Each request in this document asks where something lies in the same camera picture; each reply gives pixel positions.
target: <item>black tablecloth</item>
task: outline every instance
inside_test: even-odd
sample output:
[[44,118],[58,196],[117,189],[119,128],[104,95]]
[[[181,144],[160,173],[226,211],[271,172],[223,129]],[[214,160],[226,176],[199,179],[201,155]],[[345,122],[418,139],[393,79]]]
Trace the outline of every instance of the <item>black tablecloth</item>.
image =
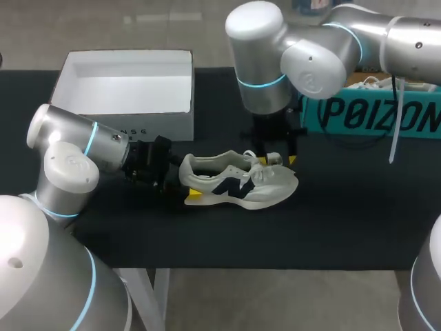
[[[0,72],[0,194],[35,189],[39,158],[25,144],[29,122],[46,103],[58,72]],[[196,70],[194,142],[179,154],[250,148],[250,116],[231,68]],[[300,185],[286,202],[251,212],[234,205],[172,208],[142,185],[103,177],[78,219],[77,239],[114,268],[410,268],[441,213],[441,143],[390,139],[362,152],[321,134],[302,137]],[[269,148],[284,152],[283,144]]]

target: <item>navy n logo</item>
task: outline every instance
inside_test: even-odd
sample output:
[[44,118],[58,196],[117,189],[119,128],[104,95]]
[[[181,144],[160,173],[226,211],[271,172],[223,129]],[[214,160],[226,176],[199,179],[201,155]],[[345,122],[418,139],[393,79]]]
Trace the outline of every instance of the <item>navy n logo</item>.
[[228,192],[230,197],[243,199],[254,189],[254,187],[251,178],[244,184],[244,186],[242,186],[242,188],[240,188],[240,179],[229,177],[220,183],[219,186],[213,190],[213,193],[222,194]]

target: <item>white sneaker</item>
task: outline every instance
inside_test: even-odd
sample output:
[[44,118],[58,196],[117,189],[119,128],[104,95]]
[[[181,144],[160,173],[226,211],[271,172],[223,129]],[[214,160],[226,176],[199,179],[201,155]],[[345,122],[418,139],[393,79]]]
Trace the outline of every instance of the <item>white sneaker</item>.
[[256,210],[276,205],[294,193],[298,179],[281,165],[263,165],[253,152],[233,150],[217,157],[188,154],[180,168],[179,180],[190,187],[187,205],[235,203]]

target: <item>gray floor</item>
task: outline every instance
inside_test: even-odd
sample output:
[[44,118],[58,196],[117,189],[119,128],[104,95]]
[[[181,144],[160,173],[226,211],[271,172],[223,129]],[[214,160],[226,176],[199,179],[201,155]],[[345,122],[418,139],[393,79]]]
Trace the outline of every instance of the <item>gray floor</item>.
[[[70,50],[185,48],[232,64],[225,17],[245,0],[1,0],[5,69],[59,69]],[[289,21],[316,23],[275,1]],[[392,15],[441,17],[439,0],[357,0]],[[393,272],[173,270],[170,331],[396,331]]]

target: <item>white shoebox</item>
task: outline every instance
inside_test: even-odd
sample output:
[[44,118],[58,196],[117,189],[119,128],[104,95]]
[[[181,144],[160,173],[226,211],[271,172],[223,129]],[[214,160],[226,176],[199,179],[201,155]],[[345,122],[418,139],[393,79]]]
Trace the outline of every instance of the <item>white shoebox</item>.
[[50,103],[125,132],[193,140],[194,68],[188,50],[70,52]]

